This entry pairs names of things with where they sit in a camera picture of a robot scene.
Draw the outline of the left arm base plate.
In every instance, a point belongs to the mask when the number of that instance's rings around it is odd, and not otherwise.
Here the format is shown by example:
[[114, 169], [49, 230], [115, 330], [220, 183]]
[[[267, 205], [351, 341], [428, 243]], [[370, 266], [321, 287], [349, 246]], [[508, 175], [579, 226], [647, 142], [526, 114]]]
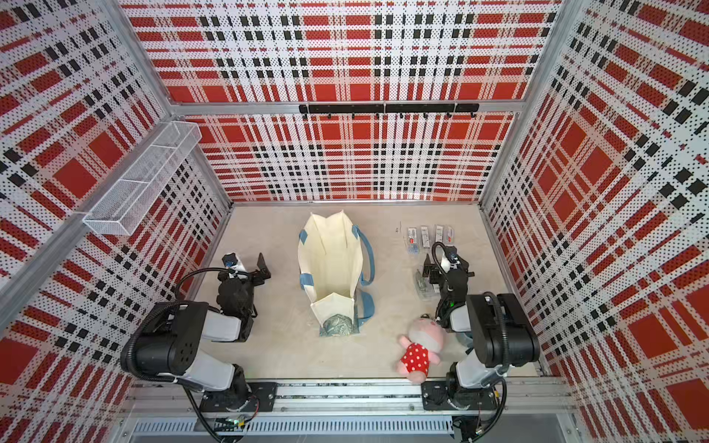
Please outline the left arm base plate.
[[264, 413], [273, 410], [278, 384], [247, 382], [245, 389], [209, 391], [202, 395], [201, 413]]

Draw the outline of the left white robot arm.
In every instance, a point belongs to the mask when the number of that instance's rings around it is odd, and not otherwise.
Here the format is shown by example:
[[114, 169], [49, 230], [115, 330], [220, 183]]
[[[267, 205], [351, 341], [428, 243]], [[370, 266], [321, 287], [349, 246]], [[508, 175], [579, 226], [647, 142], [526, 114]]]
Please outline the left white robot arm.
[[175, 295], [180, 295], [186, 282], [213, 272], [219, 281], [217, 305], [179, 298], [156, 304], [124, 346], [120, 365], [139, 380], [177, 384], [189, 394], [200, 393], [201, 413], [270, 411], [275, 384], [249, 383], [243, 367], [201, 350], [203, 341], [247, 341], [258, 317], [255, 288], [271, 278], [262, 254], [253, 271], [234, 253], [223, 256], [222, 263], [192, 271], [174, 287]]

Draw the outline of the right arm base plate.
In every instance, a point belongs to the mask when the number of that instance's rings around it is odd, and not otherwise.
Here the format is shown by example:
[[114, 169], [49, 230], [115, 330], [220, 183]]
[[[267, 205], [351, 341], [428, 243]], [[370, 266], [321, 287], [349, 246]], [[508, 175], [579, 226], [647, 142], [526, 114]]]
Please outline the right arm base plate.
[[426, 411], [494, 411], [498, 407], [493, 389], [458, 388], [445, 381], [426, 381], [420, 387]]

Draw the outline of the cream canvas tote bag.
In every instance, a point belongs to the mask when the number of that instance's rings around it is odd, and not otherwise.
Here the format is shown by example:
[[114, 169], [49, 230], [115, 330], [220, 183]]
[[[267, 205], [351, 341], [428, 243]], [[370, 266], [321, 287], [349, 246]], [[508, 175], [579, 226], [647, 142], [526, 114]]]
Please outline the cream canvas tote bag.
[[322, 337], [356, 335], [375, 313], [375, 256], [364, 232], [345, 212], [312, 213], [299, 233], [299, 284]]

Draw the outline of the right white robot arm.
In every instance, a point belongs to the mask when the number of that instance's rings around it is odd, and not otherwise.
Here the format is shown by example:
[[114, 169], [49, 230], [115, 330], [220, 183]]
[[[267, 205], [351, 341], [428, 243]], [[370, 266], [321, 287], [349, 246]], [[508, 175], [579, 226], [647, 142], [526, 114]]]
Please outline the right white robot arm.
[[520, 302], [512, 293], [468, 291], [475, 276], [456, 247], [436, 242], [425, 275], [439, 290], [435, 321], [445, 332], [470, 340], [463, 360], [445, 380], [422, 385], [426, 411], [495, 411], [505, 408], [506, 377], [512, 367], [534, 363], [541, 347]]

